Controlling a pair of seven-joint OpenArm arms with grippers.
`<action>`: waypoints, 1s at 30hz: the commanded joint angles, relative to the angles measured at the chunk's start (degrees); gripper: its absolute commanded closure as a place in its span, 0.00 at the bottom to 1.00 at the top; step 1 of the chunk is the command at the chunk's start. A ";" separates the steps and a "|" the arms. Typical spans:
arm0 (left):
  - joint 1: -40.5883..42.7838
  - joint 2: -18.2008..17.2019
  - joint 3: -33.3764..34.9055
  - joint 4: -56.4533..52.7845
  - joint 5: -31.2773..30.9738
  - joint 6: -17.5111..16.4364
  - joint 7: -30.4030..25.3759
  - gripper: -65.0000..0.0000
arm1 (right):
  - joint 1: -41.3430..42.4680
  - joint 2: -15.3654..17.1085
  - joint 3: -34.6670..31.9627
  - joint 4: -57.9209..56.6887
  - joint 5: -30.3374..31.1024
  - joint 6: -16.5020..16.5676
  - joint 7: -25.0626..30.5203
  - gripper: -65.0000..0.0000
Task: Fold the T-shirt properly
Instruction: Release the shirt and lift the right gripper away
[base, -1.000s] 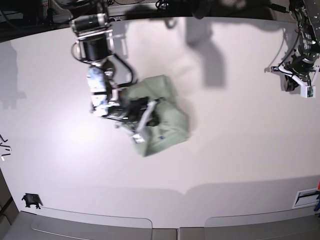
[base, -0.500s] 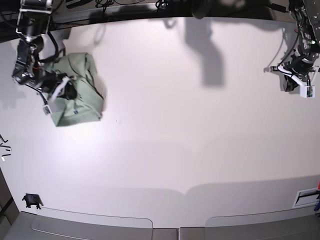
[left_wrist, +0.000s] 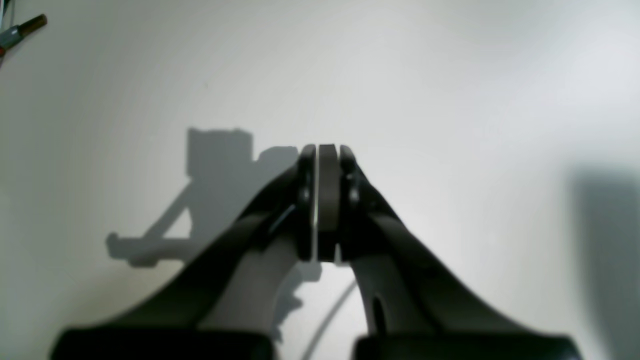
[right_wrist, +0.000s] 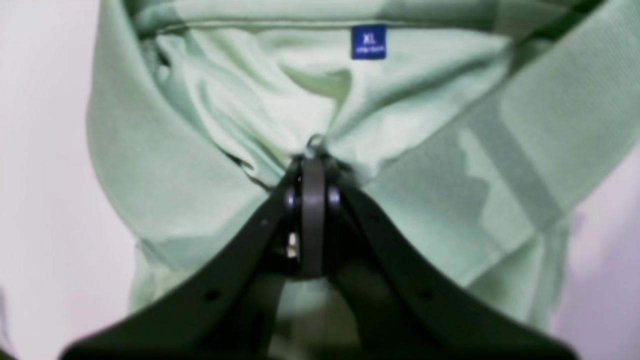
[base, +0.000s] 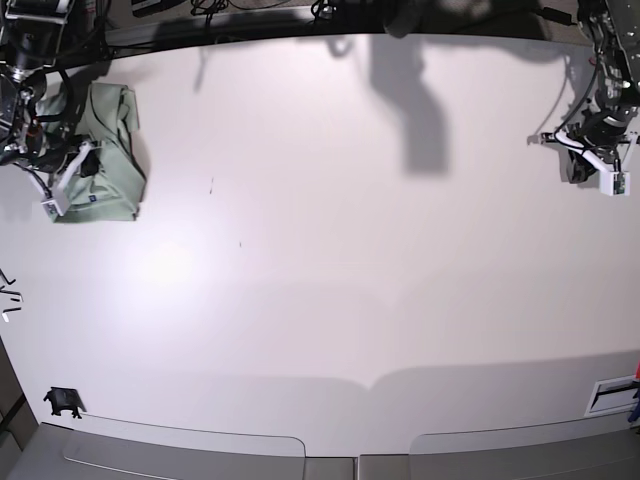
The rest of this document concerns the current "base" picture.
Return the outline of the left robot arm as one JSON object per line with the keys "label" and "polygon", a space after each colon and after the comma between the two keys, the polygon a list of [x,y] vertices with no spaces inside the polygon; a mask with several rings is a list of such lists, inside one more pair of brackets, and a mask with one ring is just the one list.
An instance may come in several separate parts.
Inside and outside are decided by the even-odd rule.
{"label": "left robot arm", "polygon": [[639,115],[639,3],[580,1],[577,20],[593,44],[594,72],[563,122],[539,140],[568,151],[571,184],[596,175],[603,194],[628,196],[639,144],[639,133],[628,130]]}

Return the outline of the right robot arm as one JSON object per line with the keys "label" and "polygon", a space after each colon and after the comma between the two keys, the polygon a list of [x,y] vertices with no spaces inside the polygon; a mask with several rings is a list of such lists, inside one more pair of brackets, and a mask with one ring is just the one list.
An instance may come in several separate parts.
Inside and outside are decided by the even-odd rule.
{"label": "right robot arm", "polygon": [[26,173],[54,209],[94,149],[76,133],[79,101],[65,62],[97,47],[111,6],[99,1],[88,13],[78,1],[1,3],[1,165]]}

